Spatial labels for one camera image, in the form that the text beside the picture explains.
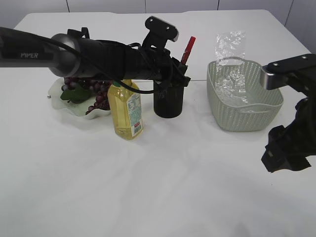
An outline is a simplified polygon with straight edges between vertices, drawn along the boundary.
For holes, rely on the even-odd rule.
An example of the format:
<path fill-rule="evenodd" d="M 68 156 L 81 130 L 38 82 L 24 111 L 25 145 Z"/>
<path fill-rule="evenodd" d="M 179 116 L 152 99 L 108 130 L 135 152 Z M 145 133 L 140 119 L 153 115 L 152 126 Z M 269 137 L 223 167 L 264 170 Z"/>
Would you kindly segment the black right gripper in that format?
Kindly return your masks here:
<path fill-rule="evenodd" d="M 261 161 L 269 173 L 309 168 L 311 164 L 306 157 L 316 154 L 316 81 L 296 71 L 288 78 L 287 84 L 306 97 L 296 104 L 295 119 L 287 127 L 290 142 L 278 142 L 285 132 L 283 125 L 274 127 L 268 133 L 268 143 Z"/>

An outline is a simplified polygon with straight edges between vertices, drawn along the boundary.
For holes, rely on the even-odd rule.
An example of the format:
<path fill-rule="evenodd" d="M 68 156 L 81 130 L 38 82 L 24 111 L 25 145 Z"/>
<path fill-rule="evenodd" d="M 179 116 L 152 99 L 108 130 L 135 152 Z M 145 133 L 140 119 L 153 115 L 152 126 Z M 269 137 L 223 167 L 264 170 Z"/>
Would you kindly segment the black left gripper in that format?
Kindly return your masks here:
<path fill-rule="evenodd" d="M 165 49 L 124 49 L 124 79 L 161 81 L 160 88 L 187 87 L 191 78 L 186 76 L 187 66 L 170 56 Z"/>

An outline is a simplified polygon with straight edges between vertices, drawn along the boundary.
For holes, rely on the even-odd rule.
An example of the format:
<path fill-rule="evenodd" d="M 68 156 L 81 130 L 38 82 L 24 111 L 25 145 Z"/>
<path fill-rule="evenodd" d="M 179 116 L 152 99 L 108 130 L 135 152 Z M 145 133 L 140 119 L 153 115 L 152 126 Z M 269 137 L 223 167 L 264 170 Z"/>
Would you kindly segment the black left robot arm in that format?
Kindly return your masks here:
<path fill-rule="evenodd" d="M 151 79 L 162 87 L 186 87 L 190 81 L 185 76 L 187 66 L 171 58 L 167 49 L 90 39 L 87 28 L 46 38 L 2 27 L 0 66 L 49 68 L 64 78 Z"/>

